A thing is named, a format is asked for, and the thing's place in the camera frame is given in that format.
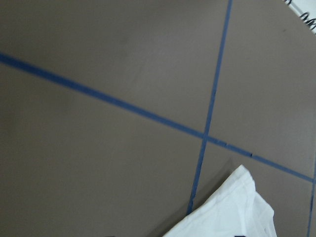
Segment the white long-sleeve printed shirt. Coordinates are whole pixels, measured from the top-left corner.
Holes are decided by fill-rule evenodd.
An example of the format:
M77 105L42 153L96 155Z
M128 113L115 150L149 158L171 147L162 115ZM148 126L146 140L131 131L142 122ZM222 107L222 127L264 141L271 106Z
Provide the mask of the white long-sleeve printed shirt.
M167 237L275 237L274 210L240 165L199 208L171 228Z

